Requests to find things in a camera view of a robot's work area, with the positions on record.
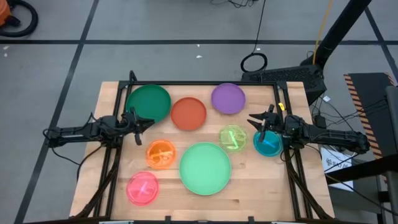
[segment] orange plate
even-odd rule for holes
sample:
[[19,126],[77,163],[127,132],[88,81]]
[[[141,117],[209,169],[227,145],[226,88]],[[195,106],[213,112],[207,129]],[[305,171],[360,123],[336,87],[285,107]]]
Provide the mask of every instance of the orange plate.
[[206,107],[198,99],[186,97],[174,103],[172,121],[181,130],[195,130],[206,120]]
[[171,142],[156,140],[148,146],[145,159],[154,169],[167,169],[172,165],[175,155],[175,148]]

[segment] wooden tabletop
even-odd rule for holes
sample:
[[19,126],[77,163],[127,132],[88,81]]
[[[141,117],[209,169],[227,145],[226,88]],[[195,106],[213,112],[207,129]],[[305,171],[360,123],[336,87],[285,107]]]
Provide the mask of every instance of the wooden tabletop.
[[[117,82],[102,83],[96,105],[96,117],[112,114],[117,86]],[[167,116],[142,135],[141,146],[136,145],[133,134],[127,135],[123,142],[111,218],[164,220],[165,216],[170,215],[172,220],[246,221],[248,216],[254,216],[256,221],[293,221],[294,213],[285,163],[279,156],[264,157],[255,150],[251,143],[255,129],[246,121],[249,118],[248,114],[261,113],[270,104],[275,104],[272,87],[241,86],[246,94],[246,105],[240,113],[234,115],[221,114],[212,107],[210,96],[214,86],[163,87],[170,93],[172,103],[186,96],[201,100],[207,109],[205,124],[196,131],[180,131],[174,126],[170,116]],[[311,123],[303,84],[290,82],[288,89],[293,114]],[[227,124],[243,127],[248,134],[248,143],[240,153],[228,152],[233,170],[227,186],[214,195],[196,195],[186,189],[180,180],[178,171],[180,158],[189,146],[197,142],[219,144],[218,133]],[[177,150],[177,158],[167,170],[154,170],[146,164],[145,149],[157,139],[171,141]],[[89,154],[98,146],[99,143],[88,143],[85,154]],[[104,149],[98,151],[81,168],[71,215],[78,213],[97,190],[104,152]],[[323,209],[334,216],[319,153],[309,147],[302,149],[302,162],[309,191]],[[140,170],[152,172],[159,180],[159,196],[145,207],[133,205],[126,197],[128,180]],[[299,190],[297,192],[301,216],[305,217],[302,196]],[[108,193],[105,192],[104,205],[107,198]]]

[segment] dark green plate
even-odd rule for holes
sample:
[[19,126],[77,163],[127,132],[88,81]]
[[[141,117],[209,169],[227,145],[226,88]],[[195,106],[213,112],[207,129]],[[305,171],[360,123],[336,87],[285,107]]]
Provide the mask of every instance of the dark green plate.
[[136,109],[141,118],[154,119],[159,122],[170,112],[172,100],[169,93],[158,85],[144,85],[134,90],[127,99],[126,111]]

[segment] orange vacuum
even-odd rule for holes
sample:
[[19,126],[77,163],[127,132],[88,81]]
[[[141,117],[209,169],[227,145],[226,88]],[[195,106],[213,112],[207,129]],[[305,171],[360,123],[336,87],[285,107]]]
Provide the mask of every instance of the orange vacuum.
[[[5,30],[6,27],[19,27],[21,26],[21,21],[12,15],[11,11],[16,6],[22,6],[29,10],[32,14],[32,20],[30,24],[23,30],[11,31]],[[39,17],[36,10],[29,3],[21,0],[0,0],[0,35],[5,37],[22,37],[33,33],[37,27]]]

